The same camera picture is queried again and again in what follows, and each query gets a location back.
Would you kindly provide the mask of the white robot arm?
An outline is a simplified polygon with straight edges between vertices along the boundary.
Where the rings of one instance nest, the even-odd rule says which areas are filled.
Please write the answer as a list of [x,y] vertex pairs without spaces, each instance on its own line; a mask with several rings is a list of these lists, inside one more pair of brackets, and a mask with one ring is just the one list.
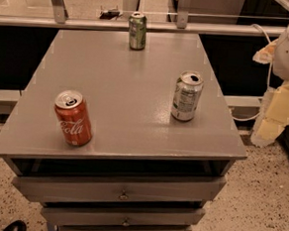
[[268,87],[251,133],[257,147],[272,144],[289,125],[289,25],[280,37],[268,43],[252,57],[254,61],[270,64],[271,71],[283,83],[276,89]]

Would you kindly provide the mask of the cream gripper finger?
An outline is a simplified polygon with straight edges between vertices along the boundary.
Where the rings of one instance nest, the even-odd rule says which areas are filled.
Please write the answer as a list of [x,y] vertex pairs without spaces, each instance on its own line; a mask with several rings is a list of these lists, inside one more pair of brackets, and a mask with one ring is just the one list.
[[260,112],[251,133],[251,142],[257,147],[272,144],[289,125],[289,82],[277,89],[269,89],[262,98]]
[[268,43],[263,49],[257,51],[252,59],[260,64],[273,63],[273,57],[276,49],[276,43],[278,41],[274,40]]

